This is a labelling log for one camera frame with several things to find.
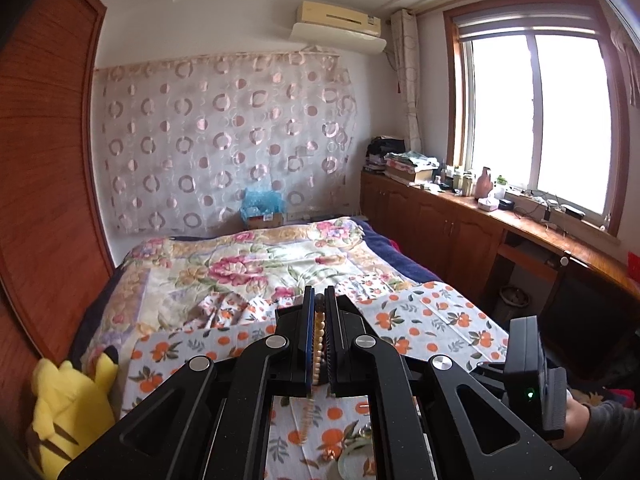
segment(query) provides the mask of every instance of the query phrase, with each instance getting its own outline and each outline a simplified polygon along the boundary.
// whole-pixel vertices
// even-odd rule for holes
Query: floral blanket
[[[412,285],[401,292],[354,304],[378,335],[401,354],[427,360],[443,353],[465,370],[472,370],[482,361],[503,361],[506,355],[508,336],[504,330],[445,283]],[[269,320],[143,337],[131,355],[120,415],[130,412],[191,357],[236,357],[274,330],[274,322]],[[306,415],[311,423],[307,439],[301,442],[308,410],[306,399],[274,397],[266,478],[340,478],[336,459],[370,423],[367,397],[336,399],[328,395],[327,386],[319,386],[314,391],[311,418]],[[350,469],[358,472],[358,478],[375,476],[370,448],[368,454],[361,452],[350,460]]]
[[[349,218],[245,231],[213,240],[154,238],[124,261],[99,329],[84,356],[83,371],[110,345],[120,353],[112,402],[120,405],[129,357],[136,341],[158,331],[193,328],[213,309],[214,328],[274,319],[278,304],[291,304],[305,285],[324,288],[372,274],[389,290],[411,283],[377,257]]]

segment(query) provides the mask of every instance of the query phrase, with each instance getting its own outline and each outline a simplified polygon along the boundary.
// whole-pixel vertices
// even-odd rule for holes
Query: hand
[[[566,399],[566,416],[564,418],[564,437],[554,440],[550,444],[557,450],[570,448],[580,440],[587,429],[591,413],[589,409],[580,404],[570,394]]]

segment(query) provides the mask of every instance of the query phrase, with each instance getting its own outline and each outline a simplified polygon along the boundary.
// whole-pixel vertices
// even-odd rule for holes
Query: wooden window frame
[[[458,28],[454,19],[458,16],[480,10],[495,9],[512,5],[529,4],[578,4],[594,10],[598,30],[601,32],[598,42],[602,51],[609,92],[616,99],[617,110],[612,109],[612,132],[616,133],[617,149],[611,150],[609,185],[613,185],[610,202],[610,221],[608,233],[618,235],[622,211],[625,206],[626,181],[629,169],[629,113],[628,97],[622,72],[620,57],[610,38],[609,23],[598,0],[483,0],[454,9],[445,10],[444,27],[447,41],[447,64],[449,72],[449,138],[447,140],[447,164],[462,166],[465,163],[467,123],[466,117],[466,75],[463,46],[458,39]]]

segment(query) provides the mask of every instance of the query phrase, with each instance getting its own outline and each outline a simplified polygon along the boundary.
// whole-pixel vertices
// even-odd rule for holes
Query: person
[[[638,478],[640,412],[606,400],[587,406],[567,395],[564,437],[551,442],[582,480]]]

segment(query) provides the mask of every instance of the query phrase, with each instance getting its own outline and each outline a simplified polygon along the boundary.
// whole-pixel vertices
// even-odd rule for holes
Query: pink vase
[[[479,198],[487,198],[489,192],[494,188],[494,183],[491,182],[491,169],[488,167],[482,168],[482,175],[478,178],[476,183],[476,192],[474,197],[476,200]]]

